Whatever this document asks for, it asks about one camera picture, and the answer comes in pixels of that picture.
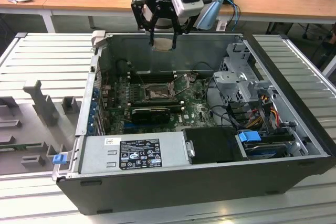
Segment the metal workbench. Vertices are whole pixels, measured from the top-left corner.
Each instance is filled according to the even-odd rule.
[[[92,57],[90,39],[90,34],[28,34],[24,38],[14,39],[0,58],[0,87],[2,87],[0,92],[8,92],[13,89],[11,87],[21,89],[20,85],[23,85],[25,78],[29,77],[27,75],[23,78],[22,73],[37,74],[42,71],[44,74],[39,74],[41,78],[66,81],[69,85],[67,94],[75,96],[80,101],[85,85],[82,83],[86,80],[87,66]],[[334,95],[331,93],[335,91],[334,86],[288,40],[279,36],[261,36],[256,39],[297,90],[309,109],[318,113],[318,120],[335,140],[336,105],[333,103]],[[72,65],[71,71],[67,71],[69,65]],[[23,66],[28,67],[7,79],[7,74],[15,74],[13,69],[19,71]],[[262,70],[258,69],[261,75],[266,77]],[[51,84],[47,80],[42,79],[42,83],[45,82],[44,87]],[[56,92],[57,88],[49,87],[50,90],[55,90],[55,94],[51,95],[53,101],[60,99],[59,93]],[[14,98],[20,102],[30,102],[24,95],[24,92],[15,92]],[[55,185],[50,174],[51,172],[43,172],[7,176],[6,179],[0,177],[0,220],[34,224],[46,222],[111,224],[336,222],[336,169],[334,168],[323,175],[306,178],[283,195],[95,216],[80,214],[74,204]]]

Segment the cable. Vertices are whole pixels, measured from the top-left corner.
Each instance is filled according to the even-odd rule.
[[[235,29],[235,26],[237,25],[237,22],[238,22],[238,9],[237,9],[237,5],[235,5],[232,1],[230,1],[230,0],[226,0],[226,1],[228,1],[232,5],[232,7],[234,8],[234,13],[236,14],[235,25],[232,28],[232,31],[233,31]]]
[[[250,124],[248,124],[246,126],[246,128],[248,129],[248,128],[251,128],[252,126],[256,126],[260,122],[262,122],[261,116],[259,116],[257,119],[255,119],[254,121],[252,121]]]
[[[199,64],[207,65],[213,72],[216,72],[216,70],[213,69],[207,62],[205,62],[205,61],[199,61],[199,62],[197,62],[196,64],[194,64],[194,66],[191,68],[191,73],[195,73],[195,72],[194,72],[194,69],[195,69],[195,67],[196,67],[197,65],[199,65]]]
[[[231,17],[231,19],[229,20],[229,22],[226,24],[226,26],[228,26],[230,23],[231,23],[231,21],[233,20],[233,17],[235,16],[235,7],[234,6],[232,6],[232,8],[233,8],[233,13],[232,13],[232,17]]]
[[[235,23],[235,25],[233,26],[232,28],[232,31],[236,28],[236,25],[238,24],[239,22],[239,19],[240,19],[240,14],[241,14],[241,11],[240,11],[240,7],[238,5],[236,5],[237,8],[238,8],[238,18],[237,18],[237,22]]]

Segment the white label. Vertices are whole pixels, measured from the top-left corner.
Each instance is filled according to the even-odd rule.
[[[121,137],[109,137],[105,138],[105,145],[114,145],[114,144],[120,144]]]
[[[15,151],[15,149],[13,148],[3,148],[3,149],[0,149],[0,152],[13,152]]]
[[[152,162],[151,162],[152,164],[153,163],[161,163],[161,159],[152,159]]]

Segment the gray plastic part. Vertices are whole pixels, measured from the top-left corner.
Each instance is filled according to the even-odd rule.
[[[52,145],[49,145],[46,155],[47,159],[52,162],[56,154],[57,152],[55,151],[54,147]]]
[[[0,105],[0,116],[10,116],[13,115],[10,108],[7,105]]]
[[[62,107],[65,114],[75,114],[79,112],[75,97],[64,97],[62,101]]]
[[[92,46],[97,48],[105,44],[105,31],[97,30],[92,33],[91,36]]]
[[[0,97],[0,105],[7,105],[9,108],[18,107],[13,97]]]
[[[14,144],[15,137],[12,135],[9,136],[0,136],[0,145]]]
[[[56,119],[53,116],[55,106],[51,101],[50,96],[45,96],[41,92],[41,81],[26,81],[23,90],[30,94],[32,100],[35,103],[34,109],[38,115],[41,115],[47,126],[53,126],[56,123]]]
[[[45,142],[42,142],[40,145],[27,146],[27,150],[33,153],[44,153],[48,151],[48,145]]]
[[[26,168],[32,168],[36,166],[44,166],[46,162],[40,155],[36,156],[23,156],[21,164]]]
[[[28,33],[17,33],[17,34],[15,35],[15,38],[26,38],[27,34],[28,34]]]
[[[0,120],[0,128],[21,127],[20,120]]]

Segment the blue latch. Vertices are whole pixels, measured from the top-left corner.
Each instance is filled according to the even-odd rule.
[[[54,165],[64,165],[67,163],[68,154],[56,154],[52,159]]]
[[[239,134],[239,138],[241,142],[261,141],[257,131],[243,131]]]

